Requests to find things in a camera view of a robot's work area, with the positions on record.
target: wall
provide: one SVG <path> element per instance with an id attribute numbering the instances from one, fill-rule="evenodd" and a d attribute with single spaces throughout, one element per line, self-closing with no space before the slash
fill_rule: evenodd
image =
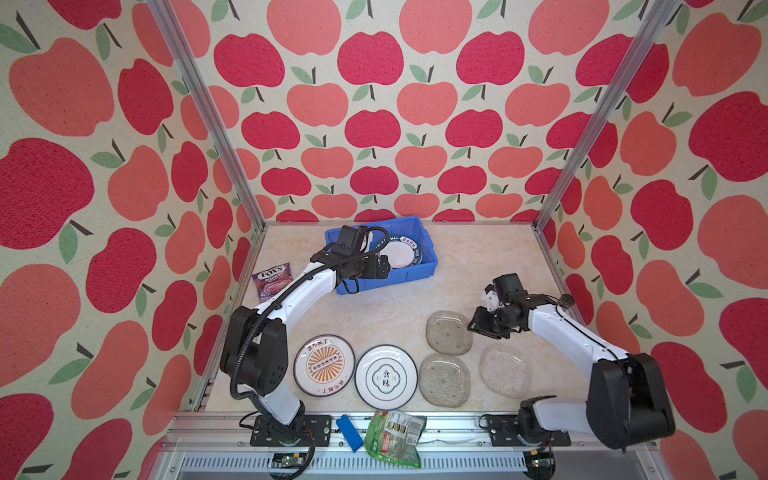
<path id="1" fill-rule="evenodd" d="M 553 253 L 589 327 L 660 363 L 675 478 L 765 479 L 766 4 L 688 3 L 654 47 L 661 89 L 612 114 L 618 151 L 553 216 Z"/>
<path id="2" fill-rule="evenodd" d="M 3 2 L 0 23 L 0 478 L 145 478 L 250 222 L 142 46 L 166 51 L 145 3 Z"/>
<path id="3" fill-rule="evenodd" d="M 200 70 L 240 102 L 224 121 L 261 163 L 250 185 L 272 222 L 533 220 L 647 9 L 194 1 L 210 19 Z M 616 141 L 608 128 L 596 157 Z"/>

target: plate in bin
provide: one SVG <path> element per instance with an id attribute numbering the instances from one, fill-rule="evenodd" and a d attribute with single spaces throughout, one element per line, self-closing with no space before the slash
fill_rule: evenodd
<path id="1" fill-rule="evenodd" d="M 382 243 L 384 243 L 383 238 L 373 248 L 379 248 Z M 386 255 L 389 258 L 389 266 L 392 268 L 419 265 L 424 258 L 419 245 L 405 235 L 390 235 L 389 243 L 379 252 L 379 255 Z"/>

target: black cable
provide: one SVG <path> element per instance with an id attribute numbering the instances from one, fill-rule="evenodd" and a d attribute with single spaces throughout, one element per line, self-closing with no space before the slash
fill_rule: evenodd
<path id="1" fill-rule="evenodd" d="M 552 295 L 547 295 L 547 294 L 544 294 L 544 295 L 545 295 L 546 297 L 549 297 L 549 298 L 551 298 L 551 299 L 555 300 L 556 302 L 557 302 L 557 301 L 559 301 L 559 299 L 556 299 L 556 298 L 554 298 Z M 631 398 L 631 396 L 630 396 L 630 391 L 629 391 L 629 372 L 627 371 L 627 367 L 621 364 L 621 362 L 619 361 L 619 357 L 617 357 L 617 356 L 616 356 L 616 354 L 613 352 L 613 350 L 611 350 L 611 349 L 607 348 L 605 345 L 603 345 L 602 343 L 598 342 L 596 339 L 593 339 L 591 336 L 587 335 L 587 334 L 584 332 L 584 330 L 582 330 L 582 329 L 580 329 L 580 328 L 576 327 L 576 325 L 574 325 L 573 323 L 571 323 L 571 321 L 570 321 L 570 320 L 568 320 L 567 318 L 565 318 L 565 317 L 563 316 L 563 314 L 562 314 L 562 313 L 560 313 L 560 310 L 558 310 L 558 305 L 557 305 L 557 304 L 555 304 L 555 306 L 554 306 L 554 311 L 555 311 L 555 312 L 557 312 L 557 314 L 560 316 L 560 318 L 562 318 L 563 320 L 565 320 L 566 322 L 568 322 L 568 324 L 570 324 L 572 327 L 574 327 L 576 330 L 578 330 L 578 331 L 579 331 L 579 332 L 580 332 L 582 335 L 586 336 L 586 337 L 587 337 L 587 338 L 589 338 L 591 341 L 593 341 L 593 342 L 597 343 L 597 344 L 598 344 L 599 346 L 601 346 L 601 347 L 602 347 L 602 348 L 603 348 L 605 351 L 607 351 L 608 353 L 610 353 L 610 354 L 611 354 L 611 355 L 614 357 L 614 359 L 616 359 L 616 364 L 619 366 L 619 368 L 621 369 L 621 372 L 624 374 L 624 384 L 627 386 L 627 435 L 626 435 L 626 438 L 625 438 L 625 440 L 624 440 L 624 443 L 625 443 L 625 444 L 629 444 L 629 441 L 630 441 L 630 435 L 631 435 L 631 432 L 632 432 L 632 398 Z M 626 446 L 625 446 L 625 447 L 623 447 L 623 448 L 622 448 L 622 451 L 623 451 L 624 453 L 626 453 L 626 452 L 627 452 L 627 447 L 626 447 Z"/>
<path id="2" fill-rule="evenodd" d="M 270 303 L 269 306 L 267 306 L 266 309 L 264 309 L 263 312 L 260 313 L 254 313 L 254 315 L 257 316 L 256 320 L 253 322 L 253 325 L 251 325 L 250 330 L 248 331 L 248 334 L 246 335 L 245 339 L 243 340 L 243 343 L 240 345 L 240 350 L 237 352 L 237 358 L 235 360 L 235 365 L 232 368 L 232 376 L 230 379 L 230 395 L 232 395 L 232 398 L 235 400 L 242 400 L 242 399 L 250 399 L 256 396 L 255 392 L 240 392 L 237 389 L 237 379 L 240 375 L 240 370 L 243 367 L 243 360 L 245 359 L 245 354 L 248 351 L 248 348 L 250 347 L 250 344 L 253 342 L 253 339 L 256 338 L 256 336 L 261 333 L 261 330 L 264 328 L 266 323 L 269 321 L 267 317 L 270 313 L 272 313 L 274 310 L 277 310 L 281 308 L 283 305 L 283 301 L 291 294 L 295 289 L 297 289 L 302 283 L 306 282 L 307 280 L 311 280 L 313 276 L 318 274 L 319 272 L 322 272 L 323 270 L 328 270 L 329 268 L 333 268 L 335 266 L 343 265 L 344 263 L 353 262 L 355 260 L 362 260 L 366 257 L 370 257 L 371 255 L 375 255 L 381 250 L 386 247 L 387 243 L 389 243 L 389 232 L 387 232 L 385 229 L 381 227 L 367 227 L 368 230 L 378 230 L 384 233 L 384 242 L 379 245 L 378 247 L 374 248 L 370 252 L 363 252 L 359 253 L 357 255 L 352 255 L 351 257 L 347 257 L 345 259 L 338 260 L 336 262 L 328 263 L 327 265 L 318 266 L 316 269 L 310 270 L 309 272 L 302 275 L 296 282 L 291 283 L 286 289 L 275 299 L 272 303 Z"/>
<path id="3" fill-rule="evenodd" d="M 250 326 L 250 329 L 248 330 L 248 334 L 246 334 L 245 339 L 243 340 L 243 343 L 240 345 L 240 349 L 237 352 L 237 359 L 235 361 L 235 365 L 232 369 L 232 375 L 230 378 L 230 395 L 235 400 L 241 400 L 241 399 L 251 399 L 254 406 L 256 406 L 256 409 L 259 414 L 264 417 L 264 420 L 266 421 L 267 425 L 275 430 L 276 432 L 286 436 L 287 438 L 298 438 L 305 440 L 310 444 L 309 449 L 307 450 L 307 454 L 304 460 L 303 465 L 301 465 L 294 473 L 291 475 L 276 477 L 274 475 L 271 475 L 273 478 L 279 478 L 280 480 L 293 480 L 293 478 L 298 477 L 301 475 L 304 470 L 307 469 L 307 467 L 310 466 L 310 463 L 312 461 L 312 458 L 315 455 L 315 441 L 314 438 L 308 435 L 304 435 L 302 432 L 295 432 L 294 430 L 286 427 L 282 423 L 278 422 L 274 416 L 269 413 L 262 405 L 261 399 L 259 399 L 259 396 L 254 391 L 246 391 L 246 392 L 240 392 L 237 389 L 237 380 L 240 375 L 240 370 L 243 367 L 243 361 L 245 360 L 245 355 L 250 348 L 250 344 L 253 342 L 253 339 L 256 338 L 257 335 L 259 335 L 262 330 L 264 329 L 264 326 L 270 321 L 269 318 L 267 318 L 274 310 L 278 310 L 279 308 L 282 308 L 283 301 L 291 294 L 294 290 L 296 290 L 301 284 L 306 282 L 307 280 L 311 280 L 316 274 L 331 269 L 335 266 L 343 265 L 344 263 L 354 262 L 356 260 L 362 260 L 364 258 L 370 257 L 371 255 L 376 255 L 378 252 L 384 249 L 386 247 L 387 243 L 389 243 L 389 232 L 386 231 L 384 228 L 381 227 L 367 227 L 366 228 L 366 246 L 368 244 L 368 232 L 371 230 L 378 230 L 384 234 L 384 241 L 381 245 L 374 248 L 373 250 L 369 252 L 362 252 L 357 255 L 352 255 L 351 257 L 347 257 L 345 259 L 338 260 L 336 262 L 328 263 L 327 265 L 319 266 L 315 269 L 310 270 L 307 273 L 304 273 L 296 282 L 291 283 L 286 289 L 275 299 L 273 300 L 270 305 L 267 306 L 266 309 L 264 309 L 263 312 L 254 313 L 251 316 L 249 316 L 247 322 L 251 321 L 251 317 L 255 316 L 255 320 Z M 323 248 L 326 252 L 328 249 L 332 246 L 332 243 L 329 243 L 328 245 Z M 240 426 L 244 428 L 249 428 L 247 425 L 242 425 L 242 421 L 248 418 L 251 415 L 254 415 L 255 412 L 252 412 L 248 415 L 245 415 L 242 419 L 240 419 Z"/>

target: red apple print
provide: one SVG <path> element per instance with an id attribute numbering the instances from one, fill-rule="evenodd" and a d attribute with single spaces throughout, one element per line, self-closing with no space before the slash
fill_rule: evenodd
<path id="1" fill-rule="evenodd" d="M 0 245 L 45 245 L 93 196 L 91 172 L 72 152 L 41 138 L 15 141 L 0 161 Z"/>
<path id="2" fill-rule="evenodd" d="M 174 419 L 182 407 L 184 393 L 190 388 L 191 377 L 192 368 L 185 355 L 176 355 L 168 361 L 157 388 L 144 408 L 141 426 L 145 434 L 157 435 Z"/>
<path id="3" fill-rule="evenodd" d="M 674 478 L 678 480 L 717 480 L 707 454 L 686 432 L 678 429 L 671 437 L 659 442 L 661 456 Z"/>
<path id="4" fill-rule="evenodd" d="M 208 212 L 208 220 L 205 230 L 208 233 L 208 241 L 213 248 L 221 248 L 227 239 L 227 234 L 232 228 L 232 207 L 222 197 L 214 200 L 214 206 Z"/>
<path id="5" fill-rule="evenodd" d="M 276 87 L 286 76 L 277 49 L 255 33 L 222 38 L 214 48 L 214 64 L 221 77 L 236 87 Z"/>
<path id="6" fill-rule="evenodd" d="M 563 206 L 563 211 L 568 215 L 576 213 L 576 210 L 581 206 L 581 182 L 579 179 L 571 180 L 571 184 L 565 190 L 560 203 Z"/>
<path id="7" fill-rule="evenodd" d="M 25 265 L 0 285 L 0 387 L 40 366 L 59 337 L 80 315 L 80 292 L 67 273 L 53 265 Z M 29 348 L 35 339 L 35 348 Z"/>
<path id="8" fill-rule="evenodd" d="M 554 225 L 554 220 L 551 218 L 547 222 L 547 224 L 544 227 L 544 238 L 547 239 L 547 244 L 549 245 L 549 248 L 554 248 L 554 242 L 558 238 L 558 231 L 557 227 Z"/>
<path id="9" fill-rule="evenodd" d="M 130 320 L 113 326 L 98 355 L 74 386 L 72 413 L 90 420 L 111 412 L 133 388 L 148 354 L 149 341 L 143 326 Z"/>
<path id="10" fill-rule="evenodd" d="M 720 332 L 730 345 L 749 362 L 757 379 L 768 388 L 768 325 L 765 312 L 768 299 L 747 298 L 725 307 L 720 314 Z"/>
<path id="11" fill-rule="evenodd" d="M 88 266 L 85 293 L 94 308 L 116 313 L 128 306 L 157 261 L 152 239 L 140 230 L 121 228 Z"/>
<path id="12" fill-rule="evenodd" d="M 556 121 L 547 132 L 547 145 L 552 148 L 573 148 L 578 143 L 581 134 L 592 116 L 582 112 L 570 114 Z M 613 160 L 619 137 L 616 125 L 606 123 L 598 139 L 589 150 L 589 159 L 597 168 L 608 165 Z"/>
<path id="13" fill-rule="evenodd" d="M 357 200 L 348 194 L 317 195 L 312 208 L 325 218 L 350 218 L 357 211 Z"/>
<path id="14" fill-rule="evenodd" d="M 699 223 L 701 253 L 717 262 L 720 272 L 752 288 L 768 289 L 768 214 L 748 195 L 726 197 L 714 204 Z"/>
<path id="15" fill-rule="evenodd" d="M 443 210 L 439 214 L 432 218 L 433 222 L 474 222 L 475 214 L 471 210 L 462 208 L 461 210 L 454 210 L 449 208 Z"/>
<path id="16" fill-rule="evenodd" d="M 157 455 L 160 453 L 160 449 L 163 444 L 168 440 L 167 435 L 161 436 L 157 441 L 149 448 L 147 454 L 144 456 L 144 460 L 141 462 L 141 470 L 137 480 L 149 480 L 149 474 L 152 473 L 152 467 L 154 467 L 154 461 L 157 459 Z"/>
<path id="17" fill-rule="evenodd" d="M 122 12 L 120 0 L 102 2 L 48 0 L 48 3 L 64 20 L 81 30 L 91 30 L 103 19 L 118 18 Z"/>
<path id="18" fill-rule="evenodd" d="M 123 218 L 138 222 L 152 218 L 168 198 L 168 172 L 154 150 L 139 145 L 131 159 L 109 178 L 109 201 Z"/>
<path id="19" fill-rule="evenodd" d="M 118 100 L 125 119 L 144 135 L 153 134 L 174 113 L 174 99 L 163 75 L 143 58 L 120 72 Z"/>
<path id="20" fill-rule="evenodd" d="M 275 0 L 266 7 L 272 36 L 296 55 L 328 55 L 341 35 L 341 14 L 333 0 Z"/>
<path id="21" fill-rule="evenodd" d="M 675 250 L 694 230 L 690 201 L 678 195 L 669 180 L 656 180 L 638 190 L 630 212 L 650 242 L 662 250 Z"/>
<path id="22" fill-rule="evenodd" d="M 272 195 L 307 195 L 312 190 L 310 179 L 293 167 L 270 168 L 261 176 L 261 186 Z"/>
<path id="23" fill-rule="evenodd" d="M 357 194 L 394 194 L 400 181 L 389 167 L 363 167 L 349 178 L 349 186 Z"/>
<path id="24" fill-rule="evenodd" d="M 728 420 L 723 390 L 696 352 L 679 343 L 662 342 L 650 354 L 659 362 L 667 393 L 683 420 L 700 432 L 722 429 Z"/>
<path id="25" fill-rule="evenodd" d="M 735 84 L 760 53 L 760 30 L 734 25 L 722 13 L 699 22 L 683 40 L 672 80 L 694 97 L 718 94 Z"/>
<path id="26" fill-rule="evenodd" d="M 726 180 L 746 182 L 768 172 L 768 106 L 752 91 L 718 101 L 694 124 L 690 151 L 707 159 Z"/>
<path id="27" fill-rule="evenodd" d="M 607 0 L 544 0 L 528 23 L 528 39 L 544 55 L 573 55 L 598 36 L 610 9 Z"/>
<path id="28" fill-rule="evenodd" d="M 478 194 L 485 188 L 488 176 L 485 170 L 474 167 L 453 167 L 437 180 L 437 188 L 444 194 Z"/>
<path id="29" fill-rule="evenodd" d="M 197 290 L 194 285 L 178 280 L 168 286 L 152 320 L 152 341 L 159 350 L 167 352 L 179 343 L 196 307 Z"/>
<path id="30" fill-rule="evenodd" d="M 133 430 L 126 419 L 104 422 L 80 441 L 61 480 L 111 480 L 131 445 Z"/>
<path id="31" fill-rule="evenodd" d="M 487 31 L 462 47 L 456 74 L 466 84 L 506 85 L 518 76 L 525 61 L 525 47 L 518 34 Z"/>
<path id="32" fill-rule="evenodd" d="M 259 150 L 282 148 L 292 150 L 299 146 L 301 137 L 293 120 L 279 111 L 270 114 L 248 115 L 241 126 L 243 138 Z"/>
<path id="33" fill-rule="evenodd" d="M 634 279 L 632 257 L 622 248 L 621 240 L 613 235 L 600 237 L 592 245 L 591 258 L 609 292 L 621 295 L 629 290 Z"/>
<path id="34" fill-rule="evenodd" d="M 0 398 L 0 480 L 13 480 L 24 462 L 40 446 L 53 423 L 51 402 L 36 393 L 17 393 Z"/>
<path id="35" fill-rule="evenodd" d="M 472 24 L 468 0 L 408 0 L 400 11 L 402 40 L 420 54 L 454 51 Z"/>
<path id="36" fill-rule="evenodd" d="M 400 123 L 387 110 L 363 110 L 346 121 L 344 136 L 358 148 L 394 147 L 400 140 Z"/>
<path id="37" fill-rule="evenodd" d="M 248 257 L 249 250 L 250 242 L 246 237 L 241 237 L 237 241 L 235 253 L 232 254 L 232 276 L 236 282 L 240 281 L 240 274 L 243 273 L 243 266 L 245 266 L 245 260 Z"/>
<path id="38" fill-rule="evenodd" d="M 733 446 L 760 480 L 765 480 L 768 474 L 768 456 L 765 454 L 768 442 L 760 435 L 765 428 L 768 428 L 768 410 L 750 410 L 733 424 Z"/>
<path id="39" fill-rule="evenodd" d="M 131 10 L 131 20 L 134 23 L 136 36 L 147 51 L 150 58 L 160 65 L 170 67 L 174 64 L 174 56 L 170 54 L 168 45 L 165 43 L 163 34 L 154 20 L 152 11 L 146 3 L 137 3 Z"/>
<path id="40" fill-rule="evenodd" d="M 223 318 L 219 315 L 211 315 L 203 325 L 203 332 L 200 334 L 200 338 L 197 339 L 197 343 L 194 345 L 194 371 L 198 375 L 203 375 L 205 372 L 205 365 L 208 363 L 210 353 L 214 350 L 216 345 L 216 338 L 219 335 L 219 330 L 224 323 Z"/>
<path id="41" fill-rule="evenodd" d="M 319 222 L 315 214 L 309 210 L 284 210 L 277 214 L 278 222 Z"/>
<path id="42" fill-rule="evenodd" d="M 587 288 L 587 283 L 584 282 L 584 278 L 581 275 L 572 273 L 565 278 L 565 284 L 568 286 L 571 295 L 576 299 L 576 307 L 581 314 L 581 318 L 584 320 L 584 324 L 589 325 L 594 317 L 594 304 L 592 302 L 592 294 Z"/>
<path id="43" fill-rule="evenodd" d="M 525 181 L 525 191 L 531 195 L 548 194 L 552 190 L 554 183 L 558 181 L 561 171 L 559 168 L 554 167 L 539 170 Z"/>
<path id="44" fill-rule="evenodd" d="M 13 62 L 8 84 L 18 106 L 57 135 L 87 137 L 114 113 L 107 74 L 96 57 L 71 38 L 59 38 L 45 53 Z M 45 101 L 41 92 L 49 93 Z"/>
<path id="45" fill-rule="evenodd" d="M 404 62 L 395 37 L 380 31 L 349 37 L 339 47 L 337 64 L 341 76 L 351 84 L 391 85 L 400 78 Z"/>
<path id="46" fill-rule="evenodd" d="M 454 147 L 492 146 L 502 136 L 502 118 L 495 110 L 467 110 L 456 115 L 445 129 L 445 139 Z"/>
<path id="47" fill-rule="evenodd" d="M 191 202 L 197 198 L 200 186 L 208 179 L 208 163 L 200 148 L 190 141 L 181 145 L 170 166 L 170 181 L 176 195 L 182 201 Z"/>
<path id="48" fill-rule="evenodd" d="M 536 220 L 536 217 L 538 217 L 538 210 L 523 210 L 509 219 L 509 221 L 531 223 Z"/>
<path id="49" fill-rule="evenodd" d="M 585 87 L 610 84 L 631 42 L 632 38 L 614 35 L 592 45 L 578 62 L 576 81 Z M 649 101 L 664 83 L 669 67 L 667 46 L 654 44 L 627 87 L 632 101 Z"/>

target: blue plastic bin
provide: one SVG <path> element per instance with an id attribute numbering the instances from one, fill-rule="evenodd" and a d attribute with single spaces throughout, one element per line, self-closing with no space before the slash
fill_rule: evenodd
<path id="1" fill-rule="evenodd" d="M 390 270 L 389 276 L 386 280 L 358 280 L 360 283 L 360 291 L 372 290 L 381 286 L 395 285 L 396 283 L 412 282 L 413 280 L 421 280 L 422 278 L 429 278 L 435 274 L 437 268 L 437 255 L 435 255 L 435 245 L 432 243 L 432 239 L 429 238 L 429 233 L 422 225 L 422 220 L 418 217 L 404 217 L 396 218 L 394 220 L 384 220 L 375 223 L 366 223 L 367 227 L 381 227 L 389 232 L 390 235 L 405 235 L 408 238 L 413 239 L 419 247 L 422 249 L 424 258 L 419 265 L 407 266 L 405 268 L 395 268 Z M 326 244 L 336 242 L 339 239 L 340 228 L 335 230 L 328 230 L 326 232 Z M 372 245 L 376 245 L 379 240 L 384 238 L 384 234 L 379 231 L 373 232 Z M 355 282 L 347 280 L 347 286 L 353 292 L 355 291 Z M 344 285 L 339 285 L 336 288 L 336 293 L 339 295 L 348 295 L 344 290 Z"/>

